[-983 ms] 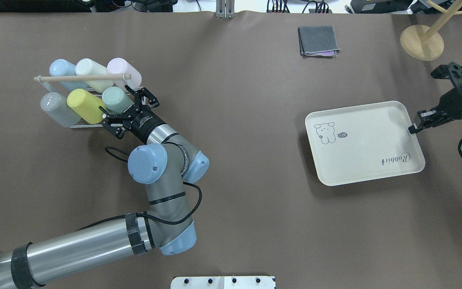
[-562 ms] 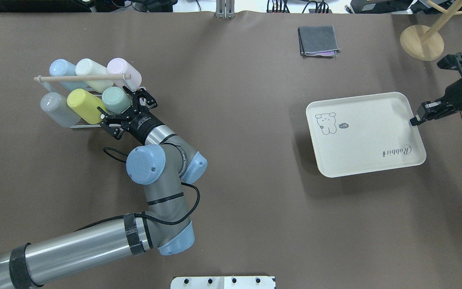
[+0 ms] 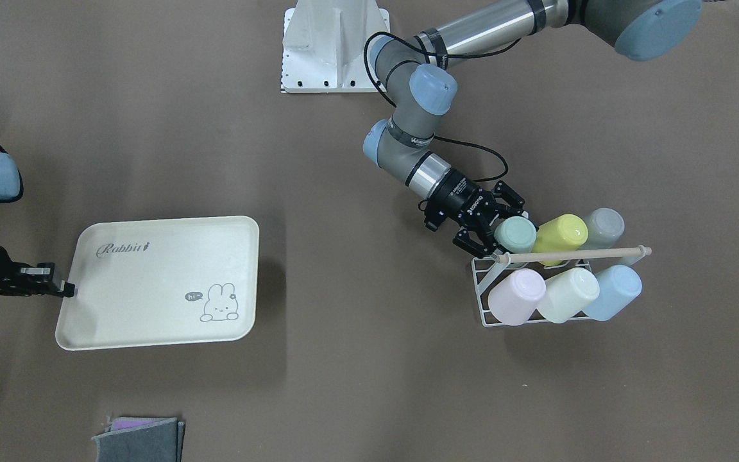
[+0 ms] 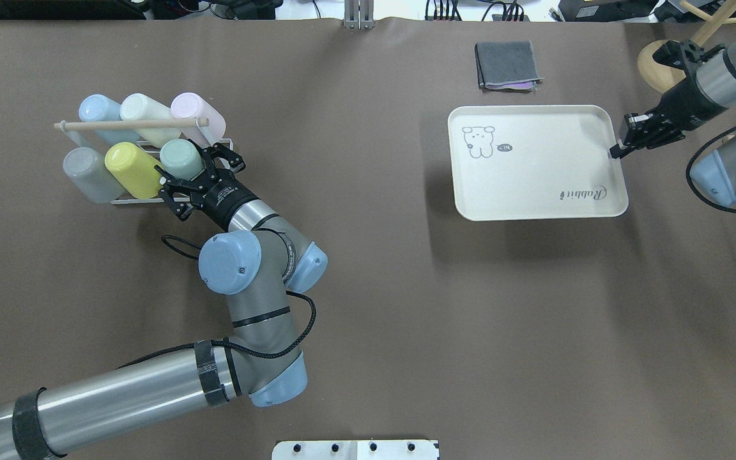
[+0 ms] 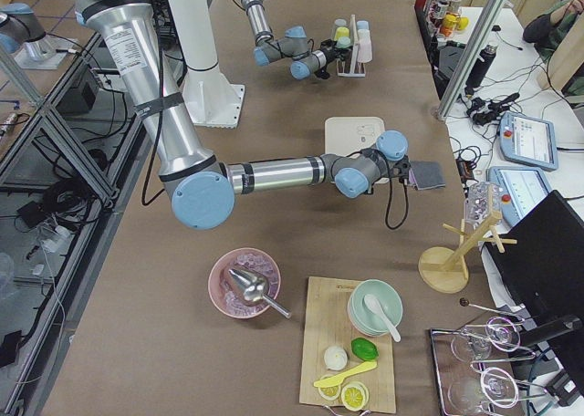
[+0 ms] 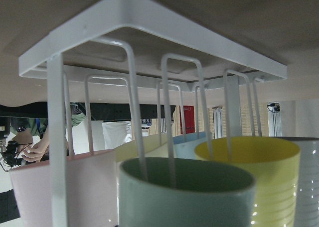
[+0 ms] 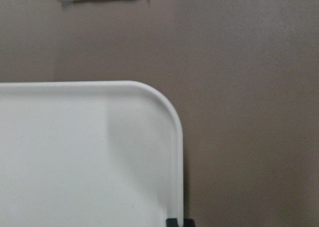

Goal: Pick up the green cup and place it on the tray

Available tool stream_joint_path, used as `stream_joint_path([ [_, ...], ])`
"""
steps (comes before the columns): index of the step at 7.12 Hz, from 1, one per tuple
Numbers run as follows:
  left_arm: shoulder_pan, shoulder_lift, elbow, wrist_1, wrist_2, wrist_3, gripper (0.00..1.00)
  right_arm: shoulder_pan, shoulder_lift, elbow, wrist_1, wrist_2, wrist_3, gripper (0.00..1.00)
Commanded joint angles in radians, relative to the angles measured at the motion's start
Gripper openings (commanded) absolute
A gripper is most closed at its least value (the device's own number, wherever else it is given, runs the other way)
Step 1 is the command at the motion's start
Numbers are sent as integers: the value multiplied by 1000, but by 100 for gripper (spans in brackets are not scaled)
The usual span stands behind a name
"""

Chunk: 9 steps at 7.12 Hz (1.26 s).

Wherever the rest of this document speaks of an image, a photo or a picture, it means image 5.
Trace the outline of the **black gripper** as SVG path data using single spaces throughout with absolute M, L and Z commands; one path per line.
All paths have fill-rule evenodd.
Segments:
M 404 156 L 401 160 L 396 161 L 392 166 L 392 177 L 397 178 L 399 183 L 407 185 L 410 176 L 411 164 L 409 158 Z
M 320 44 L 318 50 L 318 77 L 319 78 L 329 78 L 327 67 L 328 64 L 332 63 L 339 57 L 339 49 L 337 48 L 337 42 L 332 39 L 327 39 Z

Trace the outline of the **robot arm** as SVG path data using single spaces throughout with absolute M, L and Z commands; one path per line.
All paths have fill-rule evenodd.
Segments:
M 78 21 L 101 34 L 151 136 L 160 180 L 183 224 L 216 227 L 229 217 L 238 194 L 332 182 L 355 198 L 379 180 L 407 180 L 408 142 L 396 130 L 346 157 L 219 162 L 200 142 L 196 127 L 235 126 L 245 89 L 231 84 L 219 68 L 207 0 L 167 1 L 187 69 L 182 84 L 159 42 L 155 0 L 75 0 Z
M 289 28 L 280 39 L 275 39 L 267 22 L 265 0 L 241 0 L 255 36 L 254 57 L 258 66 L 267 66 L 283 58 L 290 58 L 291 75 L 295 79 L 317 78 L 327 79 L 327 66 L 337 59 L 345 60 L 349 53 L 347 47 L 340 47 L 332 39 L 323 41 L 318 50 L 312 51 L 308 38 L 302 26 Z

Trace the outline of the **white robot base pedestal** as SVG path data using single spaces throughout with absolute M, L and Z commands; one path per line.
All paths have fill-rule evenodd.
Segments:
M 238 125 L 245 87 L 224 76 L 216 54 L 207 0 L 168 0 L 187 74 L 182 96 L 198 126 Z

